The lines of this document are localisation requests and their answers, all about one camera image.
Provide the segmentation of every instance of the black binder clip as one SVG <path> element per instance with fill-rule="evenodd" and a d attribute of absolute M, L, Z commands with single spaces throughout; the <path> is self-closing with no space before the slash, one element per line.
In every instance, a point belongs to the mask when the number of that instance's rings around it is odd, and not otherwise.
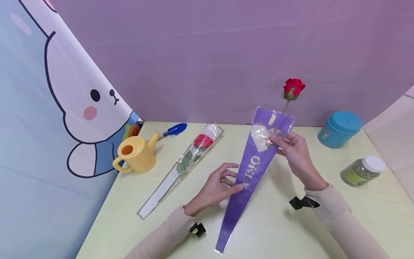
<path fill-rule="evenodd" d="M 295 196 L 295 198 L 290 200 L 289 204 L 292 205 L 295 210 L 300 210 L 303 207 L 317 208 L 320 206 L 319 203 L 306 196 L 301 200 Z"/>
<path fill-rule="evenodd" d="M 203 226 L 203 223 L 200 223 L 197 225 L 197 223 L 194 223 L 192 227 L 190 227 L 190 233 L 195 234 L 198 237 L 201 237 L 204 233 L 206 233 L 206 229 Z"/>

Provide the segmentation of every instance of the sleeve cuff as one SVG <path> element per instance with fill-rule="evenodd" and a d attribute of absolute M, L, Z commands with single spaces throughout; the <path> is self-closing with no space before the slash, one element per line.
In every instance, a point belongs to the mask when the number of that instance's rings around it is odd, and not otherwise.
<path fill-rule="evenodd" d="M 349 206 L 341 193 L 332 184 L 329 184 L 327 188 L 321 191 L 309 191 L 305 189 L 305 192 L 307 197 L 320 204 L 318 208 L 313 209 L 313 212 L 322 223 L 331 217 L 351 210 L 351 206 Z"/>
<path fill-rule="evenodd" d="M 184 213 L 184 205 L 176 208 L 165 220 L 168 229 L 174 238 L 174 243 L 179 243 L 189 233 L 190 227 L 195 223 L 195 218 Z"/>

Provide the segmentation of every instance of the hand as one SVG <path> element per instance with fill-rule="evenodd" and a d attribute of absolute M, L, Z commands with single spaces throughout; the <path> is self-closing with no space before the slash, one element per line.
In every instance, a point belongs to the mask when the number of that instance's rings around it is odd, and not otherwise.
<path fill-rule="evenodd" d="M 328 183 L 313 166 L 304 137 L 289 131 L 285 138 L 270 134 L 269 139 L 281 148 L 277 153 L 286 157 L 292 173 L 302 181 L 307 190 L 321 191 L 328 187 Z"/>
<path fill-rule="evenodd" d="M 234 185 L 227 176 L 236 177 L 236 173 L 228 168 L 238 168 L 238 164 L 224 163 L 216 171 L 212 172 L 201 191 L 187 205 L 184 206 L 184 213 L 195 217 L 204 208 L 217 205 L 232 194 L 243 190 L 242 184 Z"/>

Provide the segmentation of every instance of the plastic wrapping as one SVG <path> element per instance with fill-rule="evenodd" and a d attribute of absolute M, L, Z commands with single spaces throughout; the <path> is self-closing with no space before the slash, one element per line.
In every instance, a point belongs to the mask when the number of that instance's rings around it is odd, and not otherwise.
<path fill-rule="evenodd" d="M 230 197 L 217 240 L 216 252 L 222 254 L 226 249 L 234 227 L 276 154 L 278 146 L 269 141 L 269 133 L 285 136 L 294 120 L 293 117 L 279 111 L 261 107 L 256 109 L 235 182 L 235 184 L 243 184 L 244 189 Z"/>
<path fill-rule="evenodd" d="M 155 192 L 137 212 L 140 218 L 145 219 L 180 184 L 223 132 L 214 123 L 206 125 L 204 130 L 180 156 Z"/>

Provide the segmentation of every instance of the white jar lid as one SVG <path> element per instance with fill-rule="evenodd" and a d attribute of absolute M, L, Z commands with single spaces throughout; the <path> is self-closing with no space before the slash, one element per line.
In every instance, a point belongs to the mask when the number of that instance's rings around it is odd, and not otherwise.
<path fill-rule="evenodd" d="M 362 160 L 362 165 L 374 173 L 380 173 L 386 168 L 384 161 L 379 159 L 378 157 L 369 156 Z"/>

